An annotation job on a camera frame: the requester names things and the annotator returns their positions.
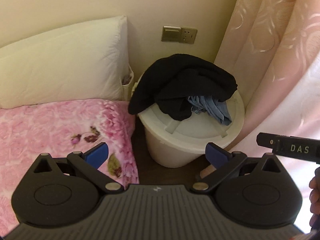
pillowcase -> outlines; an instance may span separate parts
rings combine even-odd
[[[73,24],[0,48],[0,108],[122,98],[125,16]]]

floral blanket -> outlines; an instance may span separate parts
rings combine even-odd
[[[0,109],[0,236],[18,224],[11,196],[40,153],[66,157],[106,142],[109,157],[99,170],[124,186],[139,183],[127,108],[127,102],[87,99]]]

human hand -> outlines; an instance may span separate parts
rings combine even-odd
[[[320,192],[317,187],[316,177],[314,177],[310,183],[309,187],[312,188],[312,191],[310,193],[310,212],[313,213],[313,216],[310,219],[310,226],[315,223],[316,219],[318,218],[318,215],[320,214]]]

blue gripper pad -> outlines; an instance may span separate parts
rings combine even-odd
[[[208,143],[205,147],[205,157],[212,166],[218,169],[232,158],[232,154],[214,143]]]
[[[94,168],[98,169],[108,159],[108,156],[108,145],[105,142],[102,142],[85,152],[81,158]]]

metal rivet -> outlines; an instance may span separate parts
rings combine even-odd
[[[121,185],[116,182],[110,182],[110,183],[106,184],[105,187],[107,190],[119,190],[121,188]]]
[[[209,188],[209,185],[206,184],[205,182],[196,182],[195,184],[192,185],[192,187],[195,190],[206,190]]]

